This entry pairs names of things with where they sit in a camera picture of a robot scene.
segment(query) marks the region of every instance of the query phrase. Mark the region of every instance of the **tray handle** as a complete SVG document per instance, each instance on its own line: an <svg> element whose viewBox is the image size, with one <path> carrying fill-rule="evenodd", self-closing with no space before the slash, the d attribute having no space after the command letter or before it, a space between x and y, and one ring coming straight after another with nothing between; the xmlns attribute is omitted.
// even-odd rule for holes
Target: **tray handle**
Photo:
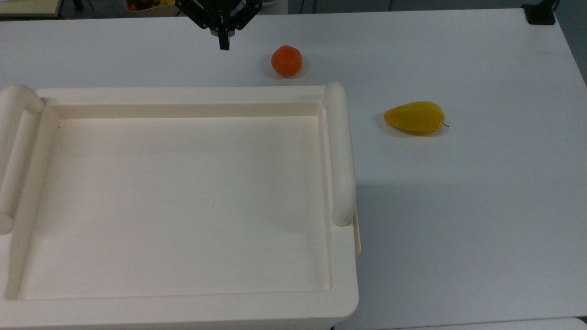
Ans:
<svg viewBox="0 0 587 330"><path fill-rule="evenodd" d="M326 109L330 166L332 167L332 211L330 219L340 227L353 220L356 182L350 139L349 107L345 88L339 82L326 85L322 105Z"/></svg>
<svg viewBox="0 0 587 330"><path fill-rule="evenodd" d="M28 127L45 105L37 94L23 85L0 92L0 235L10 231L22 192L26 169L35 144L33 130L16 138L21 122Z"/></svg>

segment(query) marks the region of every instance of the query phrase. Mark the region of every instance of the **tray bottom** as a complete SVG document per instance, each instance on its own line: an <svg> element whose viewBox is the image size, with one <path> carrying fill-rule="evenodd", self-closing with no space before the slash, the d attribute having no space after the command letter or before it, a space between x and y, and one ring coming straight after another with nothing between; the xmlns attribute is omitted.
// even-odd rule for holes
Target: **tray bottom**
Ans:
<svg viewBox="0 0 587 330"><path fill-rule="evenodd" d="M329 289L317 117L58 125L18 299Z"/></svg>

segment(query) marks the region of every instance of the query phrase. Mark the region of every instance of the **white tray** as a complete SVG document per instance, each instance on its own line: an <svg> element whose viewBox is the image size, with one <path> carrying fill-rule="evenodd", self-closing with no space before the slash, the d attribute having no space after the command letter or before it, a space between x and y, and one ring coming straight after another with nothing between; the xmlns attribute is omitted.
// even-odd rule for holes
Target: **white tray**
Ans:
<svg viewBox="0 0 587 330"><path fill-rule="evenodd" d="M340 84L37 94L0 95L1 328L328 328L354 310Z"/></svg>

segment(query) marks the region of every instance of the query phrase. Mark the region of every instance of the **floor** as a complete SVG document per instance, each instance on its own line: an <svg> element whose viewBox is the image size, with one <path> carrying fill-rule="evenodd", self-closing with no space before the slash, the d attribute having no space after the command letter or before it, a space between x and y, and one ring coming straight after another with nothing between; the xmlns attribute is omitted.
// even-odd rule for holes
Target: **floor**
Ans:
<svg viewBox="0 0 587 330"><path fill-rule="evenodd" d="M129 17L125 0L81 0L84 10L75 9L72 0L63 0L65 19ZM289 14L374 11L422 11L450 9L519 8L538 0L289 0ZM561 0L556 17L587 84L587 1Z"/></svg>

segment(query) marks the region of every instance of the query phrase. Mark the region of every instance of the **table surface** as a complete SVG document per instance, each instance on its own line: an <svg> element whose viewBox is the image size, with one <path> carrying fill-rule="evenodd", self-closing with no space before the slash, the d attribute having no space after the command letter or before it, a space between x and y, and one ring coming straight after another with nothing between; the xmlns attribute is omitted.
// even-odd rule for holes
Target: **table surface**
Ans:
<svg viewBox="0 0 587 330"><path fill-rule="evenodd" d="M57 17L62 0L9 0L0 2L0 17Z"/></svg>
<svg viewBox="0 0 587 330"><path fill-rule="evenodd" d="M270 66L292 45L295 79ZM348 90L363 255L337 330L587 315L587 88L521 9L256 17L220 51L188 18L0 22L0 87ZM408 136L392 107L450 128Z"/></svg>
<svg viewBox="0 0 587 330"><path fill-rule="evenodd" d="M532 321L430 326L426 328L410 328L410 330L587 330L587 325L576 318L561 318L540 319Z"/></svg>

